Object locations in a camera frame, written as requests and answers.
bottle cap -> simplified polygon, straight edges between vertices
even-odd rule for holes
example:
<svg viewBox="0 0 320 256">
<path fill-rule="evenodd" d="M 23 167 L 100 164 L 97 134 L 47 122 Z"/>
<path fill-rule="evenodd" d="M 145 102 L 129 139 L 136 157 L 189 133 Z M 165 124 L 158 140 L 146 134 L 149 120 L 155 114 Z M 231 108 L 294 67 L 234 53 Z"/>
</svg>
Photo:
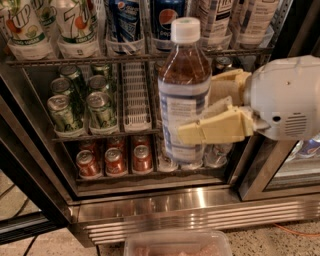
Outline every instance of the bottle cap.
<svg viewBox="0 0 320 256">
<path fill-rule="evenodd" d="M 195 43 L 200 39 L 200 21 L 186 17 L 171 23 L 171 41 L 177 44 Z"/>
</svg>

iced tea bottle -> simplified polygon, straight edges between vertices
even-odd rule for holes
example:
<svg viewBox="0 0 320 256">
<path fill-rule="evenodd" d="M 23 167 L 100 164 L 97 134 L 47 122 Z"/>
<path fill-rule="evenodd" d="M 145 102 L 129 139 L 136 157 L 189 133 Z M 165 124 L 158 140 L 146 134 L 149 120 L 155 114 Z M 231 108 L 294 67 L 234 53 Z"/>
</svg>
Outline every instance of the iced tea bottle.
<svg viewBox="0 0 320 256">
<path fill-rule="evenodd" d="M 179 18 L 171 24 L 175 46 L 159 71 L 158 86 L 165 147 L 168 156 L 180 164 L 202 160 L 203 145 L 184 145 L 177 128 L 197 118 L 208 106 L 211 66 L 197 46 L 200 21 Z"/>
</svg>

speckled floor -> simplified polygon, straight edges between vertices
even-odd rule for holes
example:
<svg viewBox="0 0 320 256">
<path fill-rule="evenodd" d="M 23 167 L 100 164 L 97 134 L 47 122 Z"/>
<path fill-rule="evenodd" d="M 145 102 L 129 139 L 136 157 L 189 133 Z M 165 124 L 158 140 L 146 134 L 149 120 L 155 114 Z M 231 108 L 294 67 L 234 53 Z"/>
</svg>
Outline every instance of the speckled floor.
<svg viewBox="0 0 320 256">
<path fill-rule="evenodd" d="M 320 232 L 320 219 L 283 223 L 287 228 L 303 232 Z M 234 256 L 318 256 L 320 237 L 302 237 L 287 233 L 273 225 L 225 230 Z M 32 238 L 0 246 L 2 256 L 23 256 Z M 120 256 L 121 245 L 100 246 L 100 255 Z M 97 248 L 83 248 L 67 229 L 40 235 L 28 256 L 98 256 Z"/>
</svg>

green can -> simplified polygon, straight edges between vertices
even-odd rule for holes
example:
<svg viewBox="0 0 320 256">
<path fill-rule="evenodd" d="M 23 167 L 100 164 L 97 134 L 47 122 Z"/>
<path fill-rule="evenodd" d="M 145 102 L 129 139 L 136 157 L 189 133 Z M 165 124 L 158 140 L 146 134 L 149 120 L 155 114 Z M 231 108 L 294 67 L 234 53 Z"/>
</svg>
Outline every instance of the green can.
<svg viewBox="0 0 320 256">
<path fill-rule="evenodd" d="M 107 80 L 102 75 L 94 75 L 90 77 L 88 82 L 89 92 L 104 92 L 108 94 L 109 98 L 111 99 L 112 105 L 114 104 L 114 95 L 111 88 L 111 81 Z"/>
<path fill-rule="evenodd" d="M 56 78 L 51 82 L 51 91 L 53 95 L 67 95 L 70 98 L 70 105 L 75 113 L 83 116 L 84 104 L 82 103 L 78 92 L 75 90 L 72 81 L 66 77 Z"/>
<path fill-rule="evenodd" d="M 109 79 L 110 80 L 113 79 L 113 76 L 112 76 L 112 64 L 111 63 L 109 63 L 109 64 L 106 64 L 106 63 L 103 63 L 103 64 L 91 64 L 91 71 L 92 71 L 92 74 L 94 74 L 94 75 L 102 75 L 108 80 Z"/>
<path fill-rule="evenodd" d="M 91 127 L 96 129 L 109 128 L 117 124 L 114 107 L 108 94 L 92 92 L 87 97 L 91 116 Z"/>
<path fill-rule="evenodd" d="M 69 96 L 55 95 L 48 99 L 47 106 L 58 132 L 71 132 L 83 127 L 80 116 L 72 109 Z"/>
<path fill-rule="evenodd" d="M 81 69 L 78 66 L 62 66 L 59 73 L 60 77 L 66 77 L 72 81 L 80 99 L 84 102 L 87 96 L 87 86 Z"/>
<path fill-rule="evenodd" d="M 113 77 L 112 64 L 92 64 L 91 71 L 93 75 L 104 76 L 110 84 L 112 92 L 116 92 L 117 83 Z"/>
</svg>

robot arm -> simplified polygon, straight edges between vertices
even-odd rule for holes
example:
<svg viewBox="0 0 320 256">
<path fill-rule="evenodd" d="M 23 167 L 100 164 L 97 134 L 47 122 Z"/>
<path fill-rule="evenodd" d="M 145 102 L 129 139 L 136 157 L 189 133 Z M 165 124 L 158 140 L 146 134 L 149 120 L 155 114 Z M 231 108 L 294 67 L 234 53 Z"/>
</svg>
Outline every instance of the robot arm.
<svg viewBox="0 0 320 256">
<path fill-rule="evenodd" d="M 320 58 L 275 60 L 252 75 L 215 76 L 209 105 L 178 128 L 183 143 L 238 142 L 255 131 L 273 140 L 310 139 L 320 131 Z"/>
</svg>

